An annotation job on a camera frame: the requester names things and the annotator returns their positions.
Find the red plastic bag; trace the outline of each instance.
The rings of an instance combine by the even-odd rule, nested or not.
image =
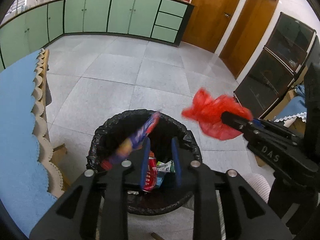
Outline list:
[[[213,99],[204,88],[198,90],[193,98],[192,106],[184,109],[181,114],[183,117],[198,121],[204,134],[224,141],[242,134],[222,123],[221,115],[225,111],[249,121],[253,119],[250,110],[242,107],[232,97],[222,95]]]

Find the silver screw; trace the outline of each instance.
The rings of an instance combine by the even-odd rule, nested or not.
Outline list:
[[[91,176],[93,176],[93,174],[94,174],[94,170],[86,170],[86,171],[84,172],[84,175],[85,175],[86,177],[91,177]]]
[[[235,177],[238,175],[238,172],[236,172],[235,170],[228,170],[227,171],[227,174],[230,176],[230,177]]]
[[[129,160],[124,160],[122,163],[121,163],[122,167],[130,167],[131,166],[131,161]]]
[[[197,167],[199,167],[199,166],[201,165],[201,163],[200,163],[199,161],[192,161],[192,162],[190,163],[190,165],[191,165],[192,167],[194,167],[194,168],[197,168]]]

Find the red can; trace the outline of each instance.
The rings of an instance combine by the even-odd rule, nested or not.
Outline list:
[[[143,190],[146,192],[150,192],[157,182],[157,160],[155,158],[155,154],[150,151],[149,153],[149,163],[148,163],[148,171],[146,175],[145,185]]]

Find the window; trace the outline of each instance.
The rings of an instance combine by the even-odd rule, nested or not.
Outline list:
[[[14,0],[7,14],[15,12],[16,9],[27,4],[27,0]]]

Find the trash can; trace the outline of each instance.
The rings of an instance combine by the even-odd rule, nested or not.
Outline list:
[[[100,162],[113,154],[118,146],[140,128],[154,112],[146,109],[125,111],[108,119],[97,128],[87,156],[87,168],[102,171]],[[158,125],[148,137],[151,142],[151,151],[155,154],[157,161],[166,163],[172,160],[171,139],[177,137],[180,148],[192,152],[194,159],[202,162],[200,149],[192,132],[166,114],[160,115]],[[158,189],[148,193],[140,191],[138,195],[128,194],[128,212],[152,216],[179,208],[190,199],[192,192],[170,187],[168,189],[168,185],[174,183],[175,174],[167,173]]]

